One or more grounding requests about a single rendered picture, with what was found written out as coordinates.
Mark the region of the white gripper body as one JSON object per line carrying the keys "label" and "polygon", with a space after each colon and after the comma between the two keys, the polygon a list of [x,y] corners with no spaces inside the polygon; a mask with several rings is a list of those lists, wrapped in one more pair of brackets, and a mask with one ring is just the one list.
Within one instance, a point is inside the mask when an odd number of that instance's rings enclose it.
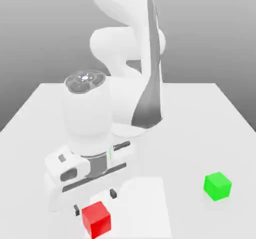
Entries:
{"label": "white gripper body", "polygon": [[51,212],[63,209],[87,206],[90,199],[103,191],[118,192],[125,181],[134,175],[134,167],[130,161],[111,167],[105,174],[97,178],[83,178],[68,184],[56,184],[47,179],[47,205]]}

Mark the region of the small red cube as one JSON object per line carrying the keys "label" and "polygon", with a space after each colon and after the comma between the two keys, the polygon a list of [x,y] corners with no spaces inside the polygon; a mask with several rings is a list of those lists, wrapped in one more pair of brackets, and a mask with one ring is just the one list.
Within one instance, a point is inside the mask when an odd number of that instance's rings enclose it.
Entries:
{"label": "small red cube", "polygon": [[82,223],[91,239],[112,229],[111,214],[101,202],[95,202],[81,210]]}

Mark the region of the small green cube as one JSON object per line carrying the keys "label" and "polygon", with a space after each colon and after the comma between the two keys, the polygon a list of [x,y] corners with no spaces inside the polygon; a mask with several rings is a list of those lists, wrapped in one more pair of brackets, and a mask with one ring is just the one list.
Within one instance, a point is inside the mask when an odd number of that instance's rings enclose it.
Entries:
{"label": "small green cube", "polygon": [[232,182],[220,171],[205,176],[203,190],[213,201],[230,196]]}

